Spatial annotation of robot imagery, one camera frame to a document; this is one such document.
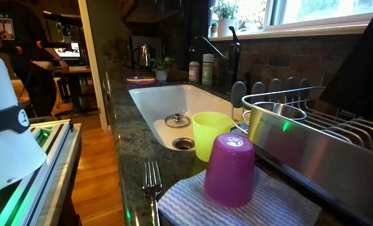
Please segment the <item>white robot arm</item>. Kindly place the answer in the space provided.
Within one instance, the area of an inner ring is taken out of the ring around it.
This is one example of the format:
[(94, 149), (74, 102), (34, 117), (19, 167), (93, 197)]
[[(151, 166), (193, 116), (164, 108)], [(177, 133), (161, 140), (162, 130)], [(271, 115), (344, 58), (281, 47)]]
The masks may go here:
[(46, 160), (29, 126), (29, 118), (17, 103), (6, 66), (0, 59), (0, 190), (29, 176)]

